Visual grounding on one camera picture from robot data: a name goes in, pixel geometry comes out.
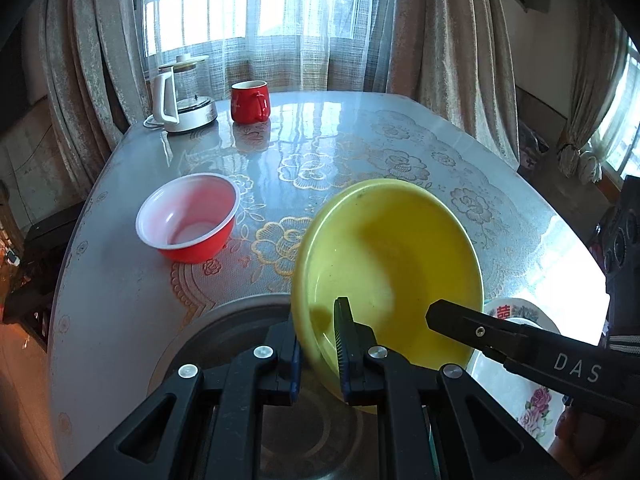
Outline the person's right hand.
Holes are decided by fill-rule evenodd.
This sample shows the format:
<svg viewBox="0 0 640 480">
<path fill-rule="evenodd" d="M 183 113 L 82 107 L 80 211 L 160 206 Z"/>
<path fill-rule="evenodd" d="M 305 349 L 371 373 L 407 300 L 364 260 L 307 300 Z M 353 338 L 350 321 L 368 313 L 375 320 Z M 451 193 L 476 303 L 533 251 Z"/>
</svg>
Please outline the person's right hand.
<svg viewBox="0 0 640 480">
<path fill-rule="evenodd" d="M 549 453 L 572 479 L 638 479 L 639 422 L 600 418 L 573 402 L 556 423 Z"/>
</svg>

